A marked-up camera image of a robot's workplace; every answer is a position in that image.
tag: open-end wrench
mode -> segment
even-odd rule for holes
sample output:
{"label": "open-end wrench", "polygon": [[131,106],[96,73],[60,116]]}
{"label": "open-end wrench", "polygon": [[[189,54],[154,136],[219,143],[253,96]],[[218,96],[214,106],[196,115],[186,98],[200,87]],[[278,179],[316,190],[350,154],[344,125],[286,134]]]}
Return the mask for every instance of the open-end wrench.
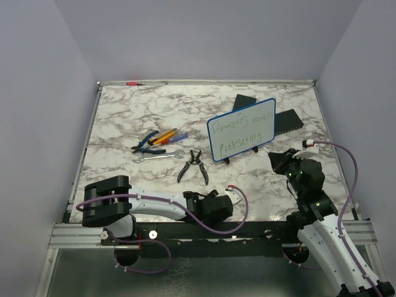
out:
{"label": "open-end wrench", "polygon": [[171,153],[162,153],[160,155],[143,155],[142,153],[137,153],[137,156],[139,157],[136,160],[132,160],[134,163],[142,163],[144,160],[149,160],[149,159],[159,159],[159,158],[168,158],[168,157],[175,157],[177,159],[183,159],[184,157],[182,156],[184,154],[183,150],[175,150],[174,152]]}

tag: small whiteboard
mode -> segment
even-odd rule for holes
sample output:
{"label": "small whiteboard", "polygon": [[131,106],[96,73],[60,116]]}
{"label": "small whiteboard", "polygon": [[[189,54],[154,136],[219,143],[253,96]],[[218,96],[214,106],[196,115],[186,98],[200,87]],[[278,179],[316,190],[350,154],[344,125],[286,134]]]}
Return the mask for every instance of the small whiteboard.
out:
{"label": "small whiteboard", "polygon": [[274,98],[209,119],[207,123],[214,161],[236,155],[275,137]]}

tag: white marble surface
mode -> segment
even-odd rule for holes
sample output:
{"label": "white marble surface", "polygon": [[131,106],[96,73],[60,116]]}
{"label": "white marble surface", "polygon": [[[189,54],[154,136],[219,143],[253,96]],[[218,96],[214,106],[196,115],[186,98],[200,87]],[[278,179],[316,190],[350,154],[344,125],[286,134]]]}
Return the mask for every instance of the white marble surface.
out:
{"label": "white marble surface", "polygon": [[[259,153],[245,152],[231,158],[231,164],[215,163],[210,154],[206,122],[216,115],[232,110],[237,94],[252,96],[257,101],[274,97],[277,112],[294,108],[304,122],[297,131],[276,136],[266,147],[284,152],[290,147],[301,148],[303,139],[327,140],[328,134],[316,100],[314,89],[307,85],[163,85],[103,87],[87,154],[75,195],[76,205],[84,200],[84,187],[95,181],[119,174],[130,177],[130,183],[148,191],[180,193],[212,189],[223,190],[228,184],[238,185],[249,199],[249,221],[284,220],[297,211],[294,198],[286,189],[286,177],[272,172],[263,149]],[[189,153],[202,151],[201,160],[209,174],[206,186],[198,166],[191,166],[180,184],[176,178],[189,158],[132,162],[136,156],[130,148],[148,133],[159,129],[178,128],[189,138],[166,146],[167,152],[183,149]],[[320,161],[325,173],[324,190],[340,210],[346,193],[331,147],[321,147]],[[234,209],[229,220],[239,221],[244,203]],[[166,218],[140,215],[138,220],[167,222]],[[344,219],[352,219],[350,209]],[[82,213],[73,208],[70,222],[82,221]]]}

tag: yellow screwdriver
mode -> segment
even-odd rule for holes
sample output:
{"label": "yellow screwdriver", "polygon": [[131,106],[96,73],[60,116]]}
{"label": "yellow screwdriver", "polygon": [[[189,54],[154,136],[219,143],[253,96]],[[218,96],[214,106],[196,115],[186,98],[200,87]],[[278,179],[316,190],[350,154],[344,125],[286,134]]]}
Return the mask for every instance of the yellow screwdriver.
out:
{"label": "yellow screwdriver", "polygon": [[169,131],[166,131],[162,134],[160,134],[159,136],[157,136],[156,138],[150,139],[148,141],[148,144],[150,145],[156,145],[159,144],[160,142],[174,136],[176,134],[177,129],[171,129]]}

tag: pliers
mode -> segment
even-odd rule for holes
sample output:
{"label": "pliers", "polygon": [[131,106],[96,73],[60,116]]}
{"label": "pliers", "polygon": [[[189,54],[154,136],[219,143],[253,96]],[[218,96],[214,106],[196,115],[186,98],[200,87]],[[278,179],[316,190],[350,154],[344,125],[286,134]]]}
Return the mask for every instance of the pliers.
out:
{"label": "pliers", "polygon": [[143,145],[155,134],[157,134],[158,131],[154,131],[150,133],[148,136],[145,137],[142,141],[139,142],[139,144],[135,147],[131,147],[131,150],[134,150],[133,153],[141,152],[141,153],[152,153],[153,155],[159,155],[161,153],[165,153],[166,150],[150,150],[149,148],[144,148]]}
{"label": "pliers", "polygon": [[204,176],[204,179],[205,179],[205,184],[208,185],[209,177],[208,177],[208,174],[207,174],[207,172],[206,172],[206,170],[204,168],[204,164],[199,159],[200,153],[201,153],[201,151],[199,151],[198,155],[195,157],[194,153],[192,152],[192,150],[190,150],[191,159],[186,162],[186,164],[183,167],[183,169],[179,172],[178,183],[180,183],[181,178],[186,173],[186,171],[190,167],[190,165],[199,165],[200,172],[202,172],[202,175]]}

